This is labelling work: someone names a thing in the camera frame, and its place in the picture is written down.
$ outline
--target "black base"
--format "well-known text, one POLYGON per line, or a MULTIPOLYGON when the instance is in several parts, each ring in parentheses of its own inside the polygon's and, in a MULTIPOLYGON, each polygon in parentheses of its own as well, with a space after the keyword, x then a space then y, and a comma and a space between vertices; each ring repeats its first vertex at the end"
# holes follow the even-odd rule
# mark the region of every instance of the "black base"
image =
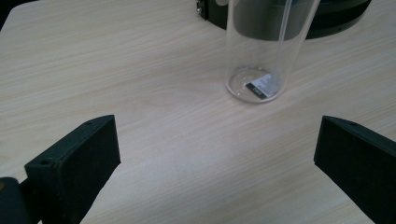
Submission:
MULTIPOLYGON (((334 35, 348 29, 361 19, 370 3, 371 0, 321 0, 306 38, 334 35)), ((197 7, 202 18, 226 29, 228 5, 219 6, 216 0, 199 0, 197 7)))

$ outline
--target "clear plastic tube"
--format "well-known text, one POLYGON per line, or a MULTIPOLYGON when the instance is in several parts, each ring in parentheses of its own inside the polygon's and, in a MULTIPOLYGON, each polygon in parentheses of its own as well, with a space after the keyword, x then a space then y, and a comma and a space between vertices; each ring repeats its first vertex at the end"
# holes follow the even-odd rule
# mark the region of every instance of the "clear plastic tube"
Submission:
POLYGON ((305 40, 319 0, 231 0, 226 85, 251 103, 274 100, 305 40))

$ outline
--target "table surface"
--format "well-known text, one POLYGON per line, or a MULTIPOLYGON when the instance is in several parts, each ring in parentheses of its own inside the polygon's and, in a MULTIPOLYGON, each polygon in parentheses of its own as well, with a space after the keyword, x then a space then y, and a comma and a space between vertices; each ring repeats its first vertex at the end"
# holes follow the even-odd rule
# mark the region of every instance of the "table surface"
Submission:
POLYGON ((40 0, 0 33, 0 175, 116 116, 122 164, 83 223, 372 223, 313 162, 323 115, 396 139, 396 2, 306 40, 286 91, 231 96, 194 0, 40 0))

